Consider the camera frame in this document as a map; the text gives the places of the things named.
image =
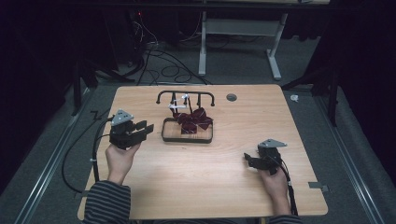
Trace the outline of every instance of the striped sleeve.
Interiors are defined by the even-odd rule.
[[[131,211],[129,187],[103,180],[90,189],[82,223],[127,223]]]
[[[303,224],[297,216],[271,217],[268,224]]]

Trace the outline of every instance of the gray carpet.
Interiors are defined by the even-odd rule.
[[[299,42],[296,39],[282,40],[276,59],[278,61],[282,80],[274,81],[271,77],[269,64],[263,58],[264,50],[271,46],[269,38],[258,38],[254,41],[252,37],[239,37],[231,40],[223,48],[221,41],[210,41],[207,52],[206,79],[213,84],[269,84],[283,85],[289,83],[304,73],[304,69],[315,49],[317,40]],[[181,60],[195,74],[198,70],[199,47],[194,42],[186,45],[170,47],[161,44],[158,49],[171,53]],[[158,51],[152,54],[161,55]],[[153,82],[157,72],[161,73],[163,68],[172,65],[168,61],[150,56],[148,58],[148,70],[142,83],[145,85],[156,82],[174,82],[174,77],[160,76]],[[169,67],[163,72],[171,76],[175,68]],[[199,83],[199,78],[194,77],[190,83]],[[92,90],[91,99],[81,111],[76,127],[73,129],[65,148],[72,146],[73,142],[93,122],[94,114],[104,113],[111,106],[114,94],[118,86],[134,85],[119,83],[118,81],[100,80],[97,89]],[[352,185],[343,164],[342,157],[337,150],[337,145],[332,137],[332,132],[327,125],[327,120],[321,114],[316,98],[309,92],[309,86],[302,86],[291,91],[284,91],[288,101],[291,114],[302,137],[309,159],[311,160],[318,181],[327,185],[330,191],[324,192],[324,197],[329,206],[329,213],[321,217],[303,217],[304,223],[371,223],[366,215],[361,200]],[[298,94],[300,100],[295,103],[290,100],[291,94]],[[66,129],[73,111],[71,95],[67,95],[67,102],[48,122],[46,129],[37,140],[34,148],[15,174],[13,180],[0,198],[0,223],[13,223],[16,219],[35,182],[45,168],[53,150]],[[359,123],[350,112],[345,96],[340,92],[337,106],[338,131],[343,136],[351,156],[356,160],[359,171],[371,191],[374,201],[378,206],[384,223],[392,223],[395,217],[395,188],[389,177],[383,170],[370,145],[361,132]],[[92,141],[99,122],[85,132],[73,145],[65,164],[65,175],[72,186],[83,189],[91,170],[90,157],[92,152]],[[77,211],[80,203],[80,195],[69,189],[63,182],[61,176],[61,164],[58,164],[54,175],[34,213],[30,217],[30,223],[78,223]]]

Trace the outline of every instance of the metal track on floor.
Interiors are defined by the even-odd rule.
[[[327,125],[329,126],[329,129],[332,132],[332,136],[337,144],[338,152],[340,153],[342,163],[346,167],[346,173],[348,174],[350,181],[356,190],[356,193],[358,194],[359,199],[361,200],[361,204],[363,206],[363,209],[366,212],[367,217],[370,219],[370,223],[374,224],[382,224],[385,223],[384,219],[381,217],[381,214],[378,211],[377,206],[375,205],[375,202],[373,201],[373,197],[370,193],[370,190],[368,190],[366,184],[364,183],[361,174],[359,173],[358,168],[355,165],[355,162],[352,160],[352,157],[350,156],[347,147],[338,132],[336,127],[332,126],[332,123],[327,117],[327,106],[326,103],[324,102],[322,97],[314,97],[314,100],[325,118]]]
[[[50,156],[46,167],[44,168],[37,182],[35,183],[35,186],[30,193],[29,198],[26,200],[25,205],[23,206],[14,223],[30,223],[31,218],[35,213],[35,209],[40,203],[41,198],[53,177],[53,174],[55,173],[60,161],[62,160],[65,151],[67,150],[67,148],[65,148],[65,144],[69,140],[69,137],[73,132],[78,118],[85,108],[85,105],[91,100],[92,93],[92,90],[88,88],[85,89],[80,110],[73,118],[70,119],[67,127],[64,129],[64,132],[62,133],[61,138],[59,139],[55,149],[53,150],[53,153]]]

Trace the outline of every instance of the person's left hand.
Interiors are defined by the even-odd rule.
[[[121,185],[125,176],[131,170],[134,161],[134,154],[140,148],[140,143],[126,150],[110,145],[106,149],[108,166],[108,181]]]

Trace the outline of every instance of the human hand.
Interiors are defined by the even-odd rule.
[[[290,215],[288,181],[286,180],[285,174],[280,168],[274,175],[270,175],[267,170],[258,170],[258,172],[264,182],[265,190],[273,201],[274,215]]]
[[[140,143],[126,150],[119,149],[112,144],[106,149],[108,181],[122,185],[125,176],[131,170],[134,154],[139,148]]]

